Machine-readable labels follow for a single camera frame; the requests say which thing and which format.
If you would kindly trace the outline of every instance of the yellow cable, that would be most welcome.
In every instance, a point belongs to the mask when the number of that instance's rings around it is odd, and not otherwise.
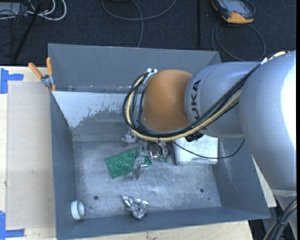
[[[137,86],[138,83],[140,83],[140,81],[142,81],[144,79],[145,76],[140,77],[135,85]],[[130,119],[130,105],[131,105],[131,100],[132,100],[132,96],[134,94],[135,91],[132,91],[127,99],[127,109],[126,109],[126,118],[127,121],[132,124],[131,119]],[[199,131],[200,129],[204,128],[205,126],[209,125],[211,122],[213,122],[214,120],[216,120],[218,117],[220,117],[224,112],[227,111],[227,109],[232,106],[235,102],[237,102],[237,100],[239,99],[239,96],[241,94],[241,90],[238,91],[235,96],[233,96],[233,98],[227,103],[225,104],[217,113],[215,113],[214,115],[212,115],[211,117],[209,117],[207,120],[205,120],[204,122],[202,122],[201,124],[199,124],[198,126],[192,128],[191,130],[185,132],[185,133],[181,133],[175,136],[171,136],[171,137],[150,137],[150,136],[146,136],[143,135],[141,133],[139,133],[138,131],[131,129],[131,131],[138,136],[140,139],[146,140],[146,141],[152,141],[152,142],[156,142],[156,141],[163,141],[163,142],[168,142],[168,141],[173,141],[173,140],[177,140],[179,138],[182,137],[186,137],[188,135],[194,134],[197,131]]]

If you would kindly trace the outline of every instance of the blue tape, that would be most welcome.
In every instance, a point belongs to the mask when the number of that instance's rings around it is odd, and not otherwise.
[[[6,214],[0,211],[0,240],[23,237],[25,229],[6,230]]]
[[[0,81],[0,93],[6,94],[8,92],[8,81],[22,81],[24,79],[23,74],[9,74],[8,70],[1,68],[1,81]]]

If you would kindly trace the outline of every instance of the gray bin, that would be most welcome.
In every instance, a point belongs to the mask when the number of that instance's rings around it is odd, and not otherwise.
[[[245,144],[235,156],[217,164],[178,166],[173,155],[167,163],[154,160],[139,180],[132,180],[131,174],[112,179],[105,163],[106,158],[137,146],[121,146],[128,126],[118,102],[137,76],[147,68],[194,74],[220,63],[217,52],[49,44],[48,55],[57,88],[50,94],[50,110],[58,239],[270,217]],[[83,115],[80,122],[70,123],[78,114]],[[241,142],[220,138],[218,156],[233,153]],[[146,200],[149,209],[144,218],[132,217],[120,195]],[[86,209],[81,220],[71,214],[75,200]]]

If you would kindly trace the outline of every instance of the black carpet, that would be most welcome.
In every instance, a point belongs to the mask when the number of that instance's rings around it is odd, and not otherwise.
[[[26,4],[27,0],[0,1]],[[38,1],[31,0],[34,6]],[[144,18],[149,18],[164,12],[174,1],[103,0],[103,4],[118,17],[140,18],[141,12]],[[51,21],[38,17],[21,50],[17,49],[32,14],[0,19],[0,65],[26,66],[33,62],[45,66],[49,43],[204,51],[213,51],[215,46],[223,62],[256,61],[271,53],[295,50],[297,0],[248,1],[255,7],[251,27],[247,24],[233,27],[221,21],[216,29],[218,43],[216,38],[212,40],[212,34],[221,17],[211,0],[176,0],[163,15],[145,19],[143,32],[141,20],[110,15],[102,0],[65,0],[65,18]],[[64,8],[60,0],[57,5],[60,17]],[[42,8],[51,6],[51,0],[45,0]]]

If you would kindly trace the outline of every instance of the bin floor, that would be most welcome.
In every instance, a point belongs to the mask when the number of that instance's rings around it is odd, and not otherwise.
[[[121,195],[146,200],[148,213],[221,206],[213,165],[175,165],[172,155],[168,162],[152,160],[138,180],[132,172],[113,179],[105,160],[136,147],[122,147],[119,141],[73,142],[77,199],[85,205],[86,218],[128,213]]]

